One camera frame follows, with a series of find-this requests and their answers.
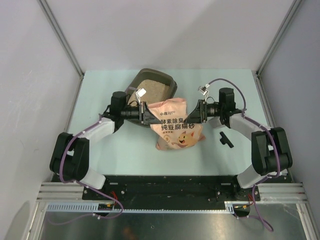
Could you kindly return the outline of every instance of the pink bag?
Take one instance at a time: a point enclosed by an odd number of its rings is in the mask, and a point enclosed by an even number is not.
[[[159,134],[156,144],[158,150],[184,149],[206,139],[202,134],[202,124],[184,123],[187,118],[187,101],[184,98],[172,98],[148,105],[150,112],[161,120],[161,124],[151,124],[153,131]]]

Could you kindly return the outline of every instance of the light blue table surface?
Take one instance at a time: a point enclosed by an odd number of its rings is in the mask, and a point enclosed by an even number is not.
[[[247,101],[247,115],[266,124],[258,91],[249,69],[162,69],[176,81],[175,97],[186,98],[188,113],[203,96],[197,91],[215,78],[234,82]],[[112,93],[124,91],[138,70],[87,71],[72,116],[69,133],[78,133],[98,120],[110,104]],[[210,86],[210,96],[218,100],[220,88],[232,87],[219,81]],[[237,108],[243,107],[235,90]],[[219,132],[223,131],[234,148],[222,145]],[[212,129],[204,124],[206,140],[181,150],[159,151],[155,145],[158,135],[150,128],[128,121],[112,135],[90,149],[90,167],[104,175],[236,175],[251,164],[251,142],[227,127]]]

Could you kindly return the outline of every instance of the red wire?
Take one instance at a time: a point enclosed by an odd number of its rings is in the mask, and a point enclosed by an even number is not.
[[[250,193],[248,194],[248,198],[249,198],[249,202],[252,202],[252,203],[250,203],[249,206],[253,205],[254,204],[254,199],[253,199],[253,197],[251,196]]]
[[[113,195],[113,197],[114,197],[115,199],[118,200],[118,197],[117,197],[117,195],[116,195],[116,193],[115,193],[114,191],[112,191],[112,192],[110,192],[110,193]]]

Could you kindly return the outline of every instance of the cartoon cat illustration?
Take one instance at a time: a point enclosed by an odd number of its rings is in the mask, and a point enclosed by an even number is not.
[[[180,148],[185,148],[185,147],[191,147],[193,145],[196,145],[198,140],[194,138],[194,131],[191,133],[187,133],[184,131],[181,133],[181,135],[178,137],[178,143],[177,142],[172,142],[172,145],[178,145]]]

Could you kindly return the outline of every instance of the cat litter box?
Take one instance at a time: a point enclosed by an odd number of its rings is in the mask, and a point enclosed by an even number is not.
[[[137,104],[135,102],[137,101],[136,91],[130,88],[144,88],[146,94],[140,98],[140,101],[146,102],[149,105],[172,99],[177,91],[178,85],[170,75],[154,69],[144,68],[135,76],[126,90],[126,92],[130,94],[128,103],[135,106]],[[142,127],[150,128],[149,125],[143,125],[138,120],[129,121]]]

